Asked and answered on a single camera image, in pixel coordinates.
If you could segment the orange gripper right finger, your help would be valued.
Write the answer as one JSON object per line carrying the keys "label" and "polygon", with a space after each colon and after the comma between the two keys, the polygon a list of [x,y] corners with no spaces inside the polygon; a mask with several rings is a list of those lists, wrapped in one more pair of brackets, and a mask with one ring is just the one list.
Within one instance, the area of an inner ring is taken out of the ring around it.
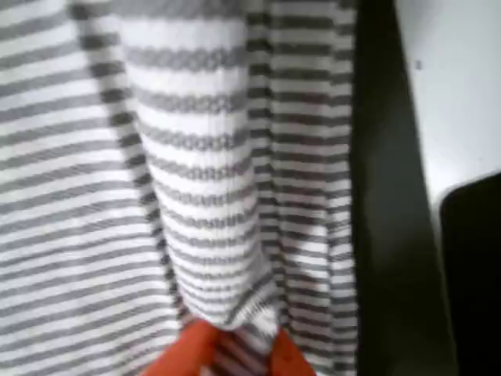
{"label": "orange gripper right finger", "polygon": [[269,356],[271,376],[314,376],[314,370],[289,334],[280,329]]}

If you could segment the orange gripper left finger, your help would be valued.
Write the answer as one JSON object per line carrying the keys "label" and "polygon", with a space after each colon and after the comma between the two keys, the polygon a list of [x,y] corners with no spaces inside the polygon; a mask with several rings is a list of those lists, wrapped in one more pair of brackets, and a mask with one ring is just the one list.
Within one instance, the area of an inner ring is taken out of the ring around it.
{"label": "orange gripper left finger", "polygon": [[164,350],[143,372],[146,376],[199,375],[214,361],[220,330],[197,320],[183,330],[176,342]]}

